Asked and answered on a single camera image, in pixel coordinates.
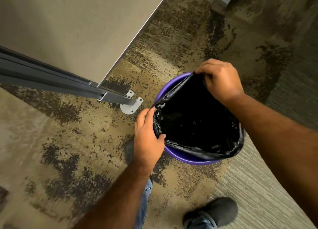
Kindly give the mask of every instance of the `person's left arm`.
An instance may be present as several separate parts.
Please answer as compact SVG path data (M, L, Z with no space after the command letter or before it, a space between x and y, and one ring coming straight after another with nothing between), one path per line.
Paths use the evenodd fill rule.
M74 229L133 228L141 195L164 149L165 135L157 139L153 131L154 111L145 109L138 115L132 162Z

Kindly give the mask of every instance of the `metal foot plate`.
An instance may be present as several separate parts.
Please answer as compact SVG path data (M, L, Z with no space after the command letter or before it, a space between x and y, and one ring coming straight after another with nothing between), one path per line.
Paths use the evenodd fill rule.
M135 93L132 90L129 90L126 96L132 97ZM133 105L121 104L120 109L124 114L133 114L139 108L139 106L143 103L143 99L138 97L136 102Z

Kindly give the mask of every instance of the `purple bucket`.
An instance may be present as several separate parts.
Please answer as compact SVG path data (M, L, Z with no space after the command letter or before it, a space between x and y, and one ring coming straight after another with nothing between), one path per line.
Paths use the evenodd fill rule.
M158 93L155 102L157 102L163 95L165 95L170 89L172 89L177 83L181 82L185 79L191 72L180 74L177 77L171 79ZM165 151L171 155L173 158L180 160L181 162L187 164L195 164L195 165L205 165L205 164L214 164L219 162L219 160L205 160L198 158L196 156L190 155L183 151L179 151L177 149L171 148L169 146L164 147Z

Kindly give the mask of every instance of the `hand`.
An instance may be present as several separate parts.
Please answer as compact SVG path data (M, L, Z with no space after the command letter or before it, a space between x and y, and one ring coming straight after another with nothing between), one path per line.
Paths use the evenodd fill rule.
M195 73L205 73L205 81L209 92L223 105L244 90L235 67L228 62L210 58L202 63Z
M164 150L165 134L157 139L153 130L153 116L155 108L145 109L137 117L135 123L135 139L133 144L133 159L145 163L148 169L153 170Z

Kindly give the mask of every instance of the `blue jeans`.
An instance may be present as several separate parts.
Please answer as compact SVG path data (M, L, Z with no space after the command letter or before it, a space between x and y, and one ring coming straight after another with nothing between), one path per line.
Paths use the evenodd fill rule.
M152 182L149 179L145 187L145 191L141 196L141 204L137 211L137 218L134 229L142 229L147 215L147 202L151 190ZM217 229L214 220L208 214L204 213L203 211L200 212L200 214L201 215L199 217L194 218L189 223L187 223L186 229Z

